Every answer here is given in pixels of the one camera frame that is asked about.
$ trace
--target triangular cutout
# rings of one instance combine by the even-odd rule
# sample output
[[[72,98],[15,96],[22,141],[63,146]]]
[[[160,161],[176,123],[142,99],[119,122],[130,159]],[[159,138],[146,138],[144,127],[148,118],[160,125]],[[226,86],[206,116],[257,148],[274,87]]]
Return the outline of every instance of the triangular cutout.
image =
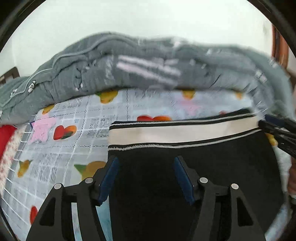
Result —
[[[40,219],[41,226],[53,226],[54,225],[54,210],[55,210],[55,198],[52,198]]]
[[[237,222],[240,227],[253,225],[253,220],[240,198],[237,198]]]

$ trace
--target person's hand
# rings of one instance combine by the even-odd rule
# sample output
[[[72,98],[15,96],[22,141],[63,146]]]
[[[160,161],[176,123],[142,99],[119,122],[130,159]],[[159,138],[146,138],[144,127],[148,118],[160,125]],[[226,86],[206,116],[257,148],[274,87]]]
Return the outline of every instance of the person's hand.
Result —
[[[296,160],[292,158],[292,166],[289,171],[288,192],[296,194]]]

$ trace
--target pink stripe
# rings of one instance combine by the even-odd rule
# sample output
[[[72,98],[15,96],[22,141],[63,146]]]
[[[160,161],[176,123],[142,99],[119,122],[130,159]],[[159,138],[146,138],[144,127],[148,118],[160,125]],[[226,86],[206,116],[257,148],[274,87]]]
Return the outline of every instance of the pink stripe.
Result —
[[[159,69],[167,74],[171,74],[171,75],[176,75],[176,76],[180,76],[182,74],[182,72],[174,67],[170,67],[170,66],[166,66],[166,65],[161,65],[146,59],[142,59],[142,58],[136,58],[136,57],[131,57],[131,56],[126,56],[126,55],[119,55],[118,59],[120,60],[125,60],[128,61],[130,63],[133,64],[140,64],[146,67],[151,67],[151,68],[156,68]]]
[[[155,79],[161,83],[170,84],[170,85],[177,85],[177,82],[172,79],[164,78],[156,73],[153,73],[152,71],[146,70],[144,68],[138,67],[134,64],[127,64],[124,62],[118,62],[117,68],[126,71],[128,73],[135,73],[137,75],[143,76],[146,79]]]

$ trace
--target silver screw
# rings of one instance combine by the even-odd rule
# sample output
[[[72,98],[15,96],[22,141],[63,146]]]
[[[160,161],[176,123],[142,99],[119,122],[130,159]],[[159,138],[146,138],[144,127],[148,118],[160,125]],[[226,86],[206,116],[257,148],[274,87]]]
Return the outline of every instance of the silver screw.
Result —
[[[235,190],[239,189],[239,185],[237,185],[236,183],[232,183],[231,187]]]
[[[93,179],[91,177],[88,177],[87,179],[85,179],[85,183],[92,183]]]
[[[62,187],[62,185],[60,183],[57,183],[56,185],[54,185],[55,189],[60,189]]]
[[[200,178],[200,182],[201,182],[201,183],[207,183],[207,181],[208,181],[208,179],[205,178],[205,177],[201,177],[201,178]]]

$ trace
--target red and orange heart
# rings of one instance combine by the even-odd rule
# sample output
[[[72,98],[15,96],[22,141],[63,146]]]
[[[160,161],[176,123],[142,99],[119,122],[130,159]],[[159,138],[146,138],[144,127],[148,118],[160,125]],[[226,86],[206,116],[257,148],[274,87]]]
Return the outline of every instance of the red and orange heart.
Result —
[[[73,136],[77,131],[76,126],[68,126],[64,128],[63,126],[58,126],[54,131],[54,140],[64,140]]]
[[[165,115],[160,115],[160,116],[155,116],[152,118],[149,115],[140,115],[137,118],[137,121],[171,121],[172,118],[165,116]]]

